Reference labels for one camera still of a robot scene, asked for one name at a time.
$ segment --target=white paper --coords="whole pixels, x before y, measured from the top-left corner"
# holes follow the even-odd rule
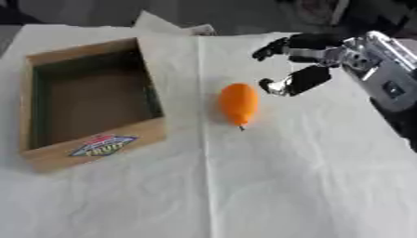
[[[342,71],[299,97],[266,95],[258,80],[283,79],[290,66],[284,57],[253,62],[263,43],[260,36],[200,41],[216,237],[416,237],[416,154]],[[260,96],[244,132],[214,107],[234,82]]]
[[[156,38],[141,40],[155,46],[150,67],[162,69],[155,82],[166,141],[46,175],[31,172],[18,155],[23,57],[135,36],[128,28],[26,26],[1,59],[0,237],[209,237],[197,60],[188,38],[171,40],[181,51],[171,55]],[[178,60],[189,61],[186,71]]]
[[[22,58],[139,35],[168,140],[54,174],[17,155]],[[417,236],[417,156],[346,74],[296,98],[257,82],[291,67],[251,53],[282,33],[188,37],[27,26],[0,64],[0,237]],[[245,132],[216,108],[233,82],[257,88]]]

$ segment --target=orange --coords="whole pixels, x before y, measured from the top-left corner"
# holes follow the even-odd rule
[[[232,84],[222,90],[219,105],[232,124],[244,126],[257,110],[258,95],[249,85]]]

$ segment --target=table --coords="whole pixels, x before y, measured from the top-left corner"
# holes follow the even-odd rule
[[[23,28],[0,62],[0,236],[416,237],[416,155],[345,73],[296,98],[256,87],[260,107],[247,130],[225,123],[215,106],[224,86],[290,72],[285,58],[250,58],[286,35]],[[16,153],[22,57],[134,36],[168,139],[54,174],[30,172]]]

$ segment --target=robotic hand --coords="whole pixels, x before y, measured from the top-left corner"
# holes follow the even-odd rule
[[[270,94],[296,96],[331,79],[330,68],[342,67],[370,95],[370,102],[391,127],[417,152],[417,57],[397,40],[368,32],[343,40],[331,34],[295,34],[257,50],[258,61],[288,55],[290,61],[311,62],[282,81],[262,79]]]

